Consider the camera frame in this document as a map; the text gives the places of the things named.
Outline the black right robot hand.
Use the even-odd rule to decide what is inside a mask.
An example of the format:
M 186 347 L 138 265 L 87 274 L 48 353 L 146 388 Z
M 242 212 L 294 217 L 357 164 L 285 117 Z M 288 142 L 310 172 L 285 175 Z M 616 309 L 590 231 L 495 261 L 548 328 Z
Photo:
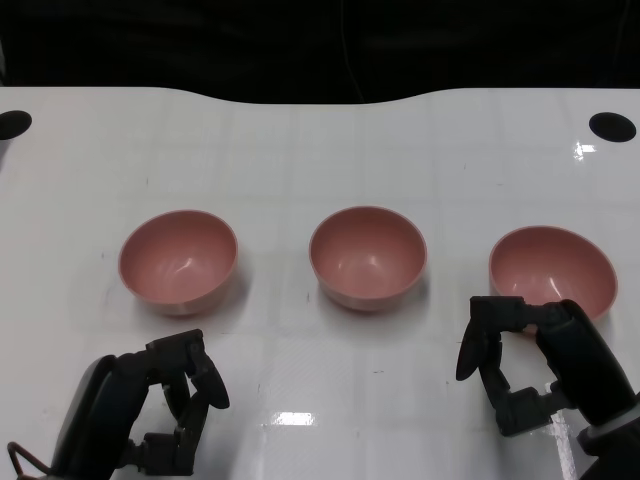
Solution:
M 602 427 L 639 405 L 622 367 L 582 308 L 572 300 L 531 305 L 521 297 L 473 296 L 459 350 L 456 379 L 479 372 L 498 430 L 518 435 L 551 423 L 562 409 L 578 410 Z M 536 328 L 535 342 L 556 381 L 541 395 L 533 387 L 513 392 L 502 373 L 504 332 Z

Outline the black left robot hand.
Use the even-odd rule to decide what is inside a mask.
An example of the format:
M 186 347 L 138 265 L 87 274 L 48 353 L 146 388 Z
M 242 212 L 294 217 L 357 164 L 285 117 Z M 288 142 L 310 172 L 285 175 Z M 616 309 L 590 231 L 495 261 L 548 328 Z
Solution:
M 156 384 L 176 427 L 171 433 L 147 433 L 135 443 L 132 427 Z M 101 357 L 81 378 L 50 473 L 64 479 L 108 479 L 118 469 L 135 466 L 148 476 L 190 476 L 209 409 L 229 405 L 199 329 L 157 339 L 136 353 Z

